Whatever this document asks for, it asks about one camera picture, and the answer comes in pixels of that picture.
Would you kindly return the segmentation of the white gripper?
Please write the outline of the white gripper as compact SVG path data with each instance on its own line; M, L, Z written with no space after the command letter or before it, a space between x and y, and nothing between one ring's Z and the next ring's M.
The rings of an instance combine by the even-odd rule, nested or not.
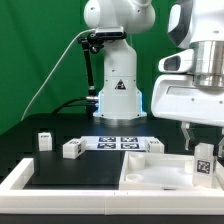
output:
M181 130L185 149L194 149L190 123L224 127L224 89L196 87L190 75L161 75L152 95L151 111L155 117L183 121ZM224 157L224 128L218 144L218 157Z

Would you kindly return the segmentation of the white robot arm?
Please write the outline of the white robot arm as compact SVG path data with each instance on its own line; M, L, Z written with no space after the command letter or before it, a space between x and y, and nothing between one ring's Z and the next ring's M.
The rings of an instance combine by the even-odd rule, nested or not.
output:
M95 120L126 125L144 118L136 87L137 54L126 36L153 26L152 0L89 0L84 20L91 29L90 50L105 52L104 87L97 96ZM154 84L151 111L180 121L189 148L192 123L218 126L224 133L224 0L177 0L167 33L182 51L159 61L162 75ZM224 137L218 155L224 156Z

